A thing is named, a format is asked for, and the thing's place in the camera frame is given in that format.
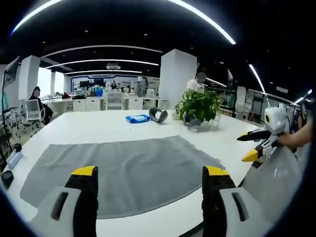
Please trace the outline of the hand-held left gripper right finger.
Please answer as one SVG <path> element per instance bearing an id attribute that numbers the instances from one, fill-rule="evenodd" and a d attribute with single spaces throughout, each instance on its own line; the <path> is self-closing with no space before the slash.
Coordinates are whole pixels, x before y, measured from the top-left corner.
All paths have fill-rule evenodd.
<path id="1" fill-rule="evenodd" d="M 264 237 L 272 228 L 260 203 L 224 169 L 203 167 L 202 196 L 204 237 Z"/>

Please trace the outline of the person's right hand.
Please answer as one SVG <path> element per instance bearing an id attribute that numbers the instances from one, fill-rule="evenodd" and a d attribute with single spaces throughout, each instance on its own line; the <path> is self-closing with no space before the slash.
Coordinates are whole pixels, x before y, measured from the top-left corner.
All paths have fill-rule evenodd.
<path id="1" fill-rule="evenodd" d="M 278 143 L 286 146 L 290 149 L 294 149 L 297 147 L 295 144 L 295 136 L 294 134 L 289 134 L 289 133 L 283 133 L 278 136 Z"/>

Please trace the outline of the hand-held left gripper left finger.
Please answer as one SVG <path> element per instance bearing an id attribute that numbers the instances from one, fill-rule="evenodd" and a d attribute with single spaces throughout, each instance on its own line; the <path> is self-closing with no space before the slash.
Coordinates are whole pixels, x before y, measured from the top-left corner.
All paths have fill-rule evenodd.
<path id="1" fill-rule="evenodd" d="M 81 167 L 46 195 L 31 227 L 38 237 L 95 237 L 97 210 L 98 167 Z"/>

